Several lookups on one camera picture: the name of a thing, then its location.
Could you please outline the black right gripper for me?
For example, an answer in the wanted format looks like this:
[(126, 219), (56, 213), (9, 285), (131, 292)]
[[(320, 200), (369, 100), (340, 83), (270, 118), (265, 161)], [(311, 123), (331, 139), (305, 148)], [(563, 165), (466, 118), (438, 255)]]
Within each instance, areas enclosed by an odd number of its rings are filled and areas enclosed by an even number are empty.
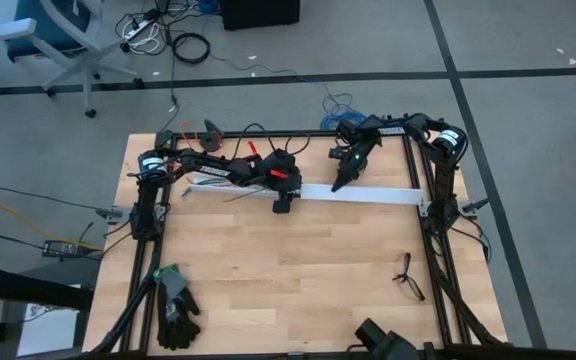
[(354, 142), (344, 150), (342, 169), (337, 172), (331, 191), (336, 192), (357, 180), (368, 165), (368, 155), (375, 146), (382, 146), (382, 138), (375, 137)]

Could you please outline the white duct cover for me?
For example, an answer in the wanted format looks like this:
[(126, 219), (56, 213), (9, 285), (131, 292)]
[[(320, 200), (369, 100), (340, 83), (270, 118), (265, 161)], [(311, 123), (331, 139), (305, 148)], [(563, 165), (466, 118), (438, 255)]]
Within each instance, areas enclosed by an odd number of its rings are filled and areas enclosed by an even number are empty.
[(337, 202), (420, 205), (423, 192), (420, 189), (377, 186), (345, 186), (333, 192), (331, 185), (304, 184), (300, 190), (300, 198)]

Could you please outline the white slotted cable duct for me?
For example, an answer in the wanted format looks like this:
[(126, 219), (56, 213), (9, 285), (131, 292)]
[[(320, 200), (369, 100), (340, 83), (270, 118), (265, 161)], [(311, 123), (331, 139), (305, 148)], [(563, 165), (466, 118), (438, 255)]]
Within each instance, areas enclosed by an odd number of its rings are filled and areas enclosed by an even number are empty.
[(193, 191), (222, 193), (235, 196), (242, 195), (256, 189), (265, 188), (268, 189), (266, 192), (260, 192), (253, 195), (272, 198), (279, 197), (278, 191), (270, 190), (269, 188), (262, 185), (240, 187), (232, 184), (225, 178), (201, 173), (193, 173), (193, 178), (189, 180), (189, 188)]

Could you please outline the black eyeglasses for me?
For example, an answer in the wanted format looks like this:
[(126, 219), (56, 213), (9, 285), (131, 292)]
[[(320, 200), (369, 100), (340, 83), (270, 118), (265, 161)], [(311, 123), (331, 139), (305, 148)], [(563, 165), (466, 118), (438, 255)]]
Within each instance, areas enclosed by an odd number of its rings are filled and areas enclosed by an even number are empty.
[(410, 253), (405, 253), (403, 256), (403, 267), (402, 271), (392, 278), (393, 282), (399, 281), (401, 284), (408, 284), (413, 295), (418, 301), (425, 301), (426, 297), (422, 290), (420, 289), (418, 283), (409, 274), (411, 265), (412, 255)]

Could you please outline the black box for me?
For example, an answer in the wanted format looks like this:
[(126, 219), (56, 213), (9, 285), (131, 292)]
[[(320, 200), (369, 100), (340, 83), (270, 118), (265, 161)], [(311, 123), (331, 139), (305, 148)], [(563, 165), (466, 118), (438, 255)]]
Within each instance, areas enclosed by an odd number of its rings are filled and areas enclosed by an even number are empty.
[(300, 20), (301, 0), (219, 0), (225, 30), (234, 31)]

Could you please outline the black boxy device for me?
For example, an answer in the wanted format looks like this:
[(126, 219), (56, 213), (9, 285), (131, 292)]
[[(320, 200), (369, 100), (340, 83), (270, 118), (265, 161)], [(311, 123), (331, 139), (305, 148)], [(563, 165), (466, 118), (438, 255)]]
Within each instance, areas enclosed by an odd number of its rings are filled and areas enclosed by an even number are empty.
[(415, 346), (393, 331), (385, 332), (366, 318), (354, 332), (374, 360), (420, 360)]

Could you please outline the black glove green cuff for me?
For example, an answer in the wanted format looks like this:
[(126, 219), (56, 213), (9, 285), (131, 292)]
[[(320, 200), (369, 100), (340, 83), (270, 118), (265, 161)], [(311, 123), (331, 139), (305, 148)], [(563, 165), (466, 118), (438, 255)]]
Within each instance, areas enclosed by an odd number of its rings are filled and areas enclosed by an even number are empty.
[(188, 279), (177, 264), (157, 269), (154, 273), (157, 289), (157, 310), (164, 324), (188, 320), (188, 314), (198, 316), (201, 311), (188, 288)]
[(187, 349), (201, 332), (200, 327), (188, 316), (200, 314), (191, 292), (184, 288), (170, 297), (160, 286), (157, 292), (158, 334), (157, 341), (165, 349)]

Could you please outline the white power strip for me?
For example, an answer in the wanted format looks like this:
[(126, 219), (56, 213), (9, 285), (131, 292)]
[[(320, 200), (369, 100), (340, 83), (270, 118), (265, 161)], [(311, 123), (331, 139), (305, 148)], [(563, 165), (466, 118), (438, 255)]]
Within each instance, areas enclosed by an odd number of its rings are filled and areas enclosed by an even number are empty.
[(153, 20), (131, 19), (122, 28), (121, 38), (130, 41), (151, 26)]

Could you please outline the black power adapter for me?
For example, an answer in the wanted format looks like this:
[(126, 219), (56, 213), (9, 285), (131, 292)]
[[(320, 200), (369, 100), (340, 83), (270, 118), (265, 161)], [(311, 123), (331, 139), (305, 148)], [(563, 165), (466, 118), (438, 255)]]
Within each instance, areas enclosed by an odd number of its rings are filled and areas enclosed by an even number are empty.
[(46, 240), (42, 248), (43, 257), (77, 258), (81, 256), (79, 246), (60, 240)]

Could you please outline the white teal office chair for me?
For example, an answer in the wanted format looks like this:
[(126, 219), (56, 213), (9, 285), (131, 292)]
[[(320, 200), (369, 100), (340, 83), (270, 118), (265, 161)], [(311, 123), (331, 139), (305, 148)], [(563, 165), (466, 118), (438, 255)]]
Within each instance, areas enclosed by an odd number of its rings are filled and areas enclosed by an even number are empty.
[(143, 89), (138, 73), (109, 65), (104, 59), (126, 42), (100, 40), (106, 0), (17, 0), (14, 19), (0, 23), (0, 43), (4, 43), (11, 62), (25, 57), (43, 57), (60, 71), (41, 84), (48, 97), (56, 95), (59, 83), (80, 77), (84, 115), (93, 118), (97, 111), (91, 104), (93, 82), (103, 72), (130, 76), (132, 85)]

